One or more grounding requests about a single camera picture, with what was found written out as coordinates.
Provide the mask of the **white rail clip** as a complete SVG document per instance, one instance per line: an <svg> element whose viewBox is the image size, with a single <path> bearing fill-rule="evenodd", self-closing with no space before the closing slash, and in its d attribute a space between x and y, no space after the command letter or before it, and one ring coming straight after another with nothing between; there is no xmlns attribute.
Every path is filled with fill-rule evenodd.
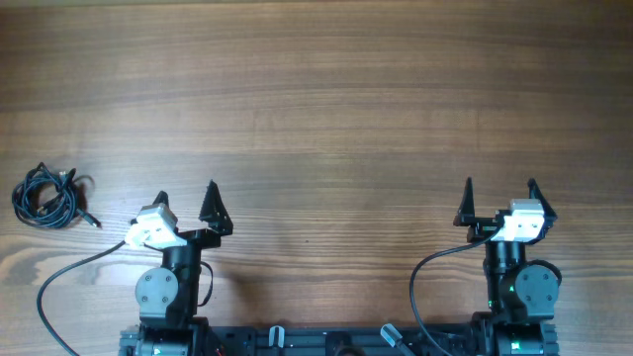
<svg viewBox="0 0 633 356"><path fill-rule="evenodd" d="M269 328L268 346L274 349L285 347L285 328L281 325L274 325Z"/></svg>
<svg viewBox="0 0 633 356"><path fill-rule="evenodd" d="M380 335L392 348L398 348L403 341L403 336L391 323L381 327Z"/></svg>

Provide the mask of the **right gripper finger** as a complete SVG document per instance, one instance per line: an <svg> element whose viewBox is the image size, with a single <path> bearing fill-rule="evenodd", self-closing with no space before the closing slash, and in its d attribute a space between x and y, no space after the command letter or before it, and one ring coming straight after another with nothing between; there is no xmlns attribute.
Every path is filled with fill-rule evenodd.
<svg viewBox="0 0 633 356"><path fill-rule="evenodd" d="M527 182L529 198L533 200L537 200L541 207L543 208L543 217L544 222L541 229L542 234L546 234L548 230L553 226L554 222L558 219L558 215L547 202L542 192L540 191L536 180L534 178L530 178Z"/></svg>
<svg viewBox="0 0 633 356"><path fill-rule="evenodd" d="M465 182L462 201L453 220L455 226L471 226L476 223L474 189L471 177Z"/></svg>

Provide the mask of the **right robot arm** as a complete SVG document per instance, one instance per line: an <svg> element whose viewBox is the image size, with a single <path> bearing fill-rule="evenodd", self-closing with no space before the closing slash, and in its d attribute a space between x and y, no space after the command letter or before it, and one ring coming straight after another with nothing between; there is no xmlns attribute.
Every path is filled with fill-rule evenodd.
<svg viewBox="0 0 633 356"><path fill-rule="evenodd" d="M454 224L468 229L467 241L486 250L483 270L488 285L489 310L473 314L473 355L552 356L560 353L554 318L562 273L545 260L526 258L526 247L544 239L558 216L535 180L528 181L528 197L512 199L492 218L475 212L471 178Z"/></svg>

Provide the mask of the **right white rail clip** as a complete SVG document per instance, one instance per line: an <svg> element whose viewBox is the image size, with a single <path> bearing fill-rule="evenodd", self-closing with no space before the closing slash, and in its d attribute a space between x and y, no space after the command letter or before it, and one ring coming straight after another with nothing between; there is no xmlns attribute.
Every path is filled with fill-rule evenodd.
<svg viewBox="0 0 633 356"><path fill-rule="evenodd" d="M391 323L381 327L380 335L392 348L398 348L403 341L403 336Z"/></svg>

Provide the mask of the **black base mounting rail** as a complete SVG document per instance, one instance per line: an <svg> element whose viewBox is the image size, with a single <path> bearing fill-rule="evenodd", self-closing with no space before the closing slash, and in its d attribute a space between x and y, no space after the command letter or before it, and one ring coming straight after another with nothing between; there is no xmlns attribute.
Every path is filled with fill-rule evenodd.
<svg viewBox="0 0 633 356"><path fill-rule="evenodd" d="M392 348L374 327L285 328L285 347L268 346L267 329L213 327L223 343L225 355L535 355L560 353L558 335L551 324L509 325L494 328L484 323L432 324L430 343L416 327L396 329L403 336Z"/></svg>

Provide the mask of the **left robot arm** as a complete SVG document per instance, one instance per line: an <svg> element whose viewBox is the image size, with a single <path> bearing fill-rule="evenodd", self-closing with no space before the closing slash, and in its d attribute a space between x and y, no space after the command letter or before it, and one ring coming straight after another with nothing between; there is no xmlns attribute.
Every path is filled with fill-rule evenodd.
<svg viewBox="0 0 633 356"><path fill-rule="evenodd" d="M199 213L205 228L181 231L166 192L140 209L131 221L125 243L162 254L161 265L139 277L135 297L139 325L121 332L119 353L125 356L225 355L226 349L205 317L197 315L213 293L199 298L200 276L211 265L202 251L218 248L232 234L233 223L219 187L210 182Z"/></svg>

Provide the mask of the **left white rail clip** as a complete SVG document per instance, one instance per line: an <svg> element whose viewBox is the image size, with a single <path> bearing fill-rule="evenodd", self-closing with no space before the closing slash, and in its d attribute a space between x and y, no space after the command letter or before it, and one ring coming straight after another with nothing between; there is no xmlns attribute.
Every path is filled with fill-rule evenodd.
<svg viewBox="0 0 633 356"><path fill-rule="evenodd" d="M269 328L268 346L274 349L285 347L285 328L281 325L274 325Z"/></svg>

